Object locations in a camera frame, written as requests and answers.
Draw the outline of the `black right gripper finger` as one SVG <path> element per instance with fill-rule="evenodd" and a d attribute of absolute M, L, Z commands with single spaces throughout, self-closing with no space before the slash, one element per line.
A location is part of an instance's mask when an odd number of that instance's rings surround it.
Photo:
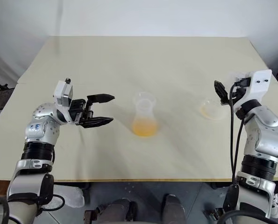
<path fill-rule="evenodd" d="M 227 105 L 228 104 L 228 93 L 225 90 L 225 86 L 221 82 L 215 80 L 214 81 L 214 89 L 215 89 L 216 94 L 220 98 L 221 105 Z"/>

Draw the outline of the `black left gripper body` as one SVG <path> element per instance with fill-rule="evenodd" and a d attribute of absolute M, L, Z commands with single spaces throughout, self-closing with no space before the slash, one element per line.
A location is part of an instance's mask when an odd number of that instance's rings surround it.
<path fill-rule="evenodd" d="M 93 117 L 90 100 L 76 99 L 71 102 L 69 115 L 75 125 L 89 125 L 89 120 Z"/>

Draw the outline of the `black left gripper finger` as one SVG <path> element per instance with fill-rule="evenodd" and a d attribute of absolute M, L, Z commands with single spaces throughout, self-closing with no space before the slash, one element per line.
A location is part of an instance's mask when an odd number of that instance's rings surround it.
<path fill-rule="evenodd" d="M 94 103 L 106 103 L 111 100 L 114 100 L 115 96 L 112 96 L 110 94 L 95 94 L 95 95 L 89 95 L 87 96 L 87 106 L 91 106 Z"/>
<path fill-rule="evenodd" d="M 94 127 L 107 125 L 113 120 L 114 120 L 113 118 L 108 118 L 108 117 L 95 117 L 95 118 L 82 120 L 80 122 L 80 125 L 83 128 L 94 128 Z"/>

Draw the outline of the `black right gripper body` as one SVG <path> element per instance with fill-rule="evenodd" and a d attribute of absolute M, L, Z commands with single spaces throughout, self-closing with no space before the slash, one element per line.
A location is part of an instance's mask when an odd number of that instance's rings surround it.
<path fill-rule="evenodd" d="M 230 99 L 232 99 L 232 104 L 238 102 L 245 95 L 245 92 L 245 88 L 231 86 L 228 94 L 228 104 L 230 104 Z"/>

